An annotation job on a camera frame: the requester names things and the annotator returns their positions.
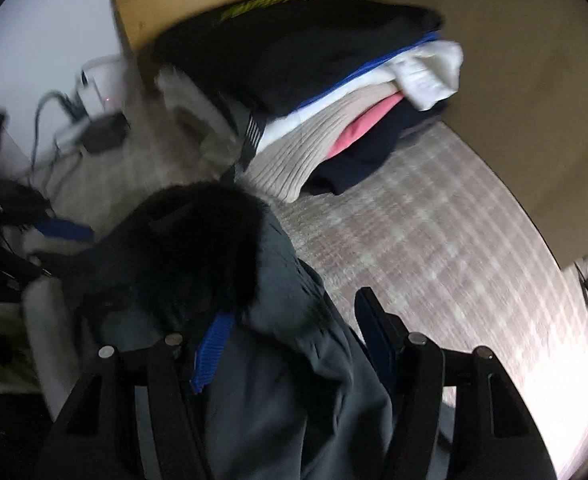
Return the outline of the black folded garment on pile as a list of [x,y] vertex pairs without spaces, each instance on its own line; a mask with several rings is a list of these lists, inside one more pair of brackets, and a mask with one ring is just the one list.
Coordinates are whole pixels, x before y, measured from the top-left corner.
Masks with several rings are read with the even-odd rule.
[[281,117],[437,37],[443,15],[378,0],[240,0],[157,37],[152,57],[204,91]]

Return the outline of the white blue striped garment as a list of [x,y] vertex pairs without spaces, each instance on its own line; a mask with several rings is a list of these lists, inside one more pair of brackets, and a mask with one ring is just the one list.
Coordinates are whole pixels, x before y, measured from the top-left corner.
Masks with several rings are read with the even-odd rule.
[[288,116],[268,122],[256,153],[283,138],[303,122],[352,92],[392,82],[416,110],[425,112],[459,90],[463,50],[458,42],[432,40],[401,52]]

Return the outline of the beige knit sweater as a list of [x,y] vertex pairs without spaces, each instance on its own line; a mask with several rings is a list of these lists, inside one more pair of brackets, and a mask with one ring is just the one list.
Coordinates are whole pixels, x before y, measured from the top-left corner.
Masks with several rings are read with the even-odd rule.
[[386,82],[349,93],[267,146],[239,181],[260,196],[294,203],[345,128],[397,91],[394,84]]

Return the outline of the navy folded garment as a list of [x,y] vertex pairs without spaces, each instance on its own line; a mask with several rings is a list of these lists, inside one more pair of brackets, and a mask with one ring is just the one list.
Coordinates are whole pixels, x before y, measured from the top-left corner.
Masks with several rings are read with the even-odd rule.
[[302,191],[311,195],[343,194],[380,169],[399,143],[413,142],[420,131],[438,122],[447,105],[440,101],[420,112],[407,99],[399,101],[348,148],[322,162]]

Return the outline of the black power adapter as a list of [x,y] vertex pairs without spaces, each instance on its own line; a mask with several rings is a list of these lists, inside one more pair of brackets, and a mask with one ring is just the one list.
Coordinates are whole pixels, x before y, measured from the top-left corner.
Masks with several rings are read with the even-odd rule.
[[123,145],[130,130],[123,112],[96,118],[80,136],[80,145],[91,155],[115,150]]

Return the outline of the plaid pink table cloth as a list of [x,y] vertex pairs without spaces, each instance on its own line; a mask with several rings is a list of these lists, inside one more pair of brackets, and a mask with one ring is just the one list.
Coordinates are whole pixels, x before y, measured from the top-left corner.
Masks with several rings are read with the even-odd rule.
[[[220,167],[202,164],[209,140],[233,162],[238,151],[210,126],[207,110],[172,112],[133,99],[124,147],[75,162],[55,207],[107,237],[154,193],[218,182],[269,206],[300,260],[322,279],[370,361],[355,313],[369,287],[383,310],[440,348],[492,349],[522,396],[556,475],[571,479],[588,457],[588,314],[574,273],[561,270],[522,207],[486,164],[441,122],[403,143],[381,169],[340,196],[294,203],[260,196]],[[26,292],[28,336],[40,386],[56,420],[81,374],[61,282]]]

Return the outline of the dark grey trousers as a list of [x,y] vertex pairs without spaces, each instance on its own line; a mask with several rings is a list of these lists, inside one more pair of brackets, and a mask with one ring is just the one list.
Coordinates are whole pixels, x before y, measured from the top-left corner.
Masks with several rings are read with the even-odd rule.
[[390,396],[262,200],[218,182],[175,185],[90,248],[40,259],[61,282],[81,374],[104,347],[148,348],[234,316],[198,415],[209,479],[382,476]]

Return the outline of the white charger plug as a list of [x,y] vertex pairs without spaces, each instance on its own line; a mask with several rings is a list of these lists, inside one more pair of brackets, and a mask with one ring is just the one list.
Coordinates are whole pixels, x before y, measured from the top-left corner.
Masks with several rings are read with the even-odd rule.
[[121,110],[127,97],[128,63],[121,55],[95,58],[81,67],[76,87],[89,117]]

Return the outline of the light wooden board panel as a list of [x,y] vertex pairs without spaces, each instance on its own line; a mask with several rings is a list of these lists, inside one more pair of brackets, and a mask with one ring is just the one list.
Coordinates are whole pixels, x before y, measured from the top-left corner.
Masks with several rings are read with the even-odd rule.
[[439,10],[464,52],[446,123],[503,180],[559,266],[588,256],[588,2],[387,0]]

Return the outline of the pink folded garment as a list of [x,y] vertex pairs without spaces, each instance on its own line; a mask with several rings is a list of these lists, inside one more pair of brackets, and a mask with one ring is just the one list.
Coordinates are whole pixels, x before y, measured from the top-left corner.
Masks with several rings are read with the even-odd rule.
[[368,108],[342,131],[324,159],[328,160],[341,152],[344,152],[346,148],[349,148],[352,144],[361,139],[403,99],[404,95],[397,92]]

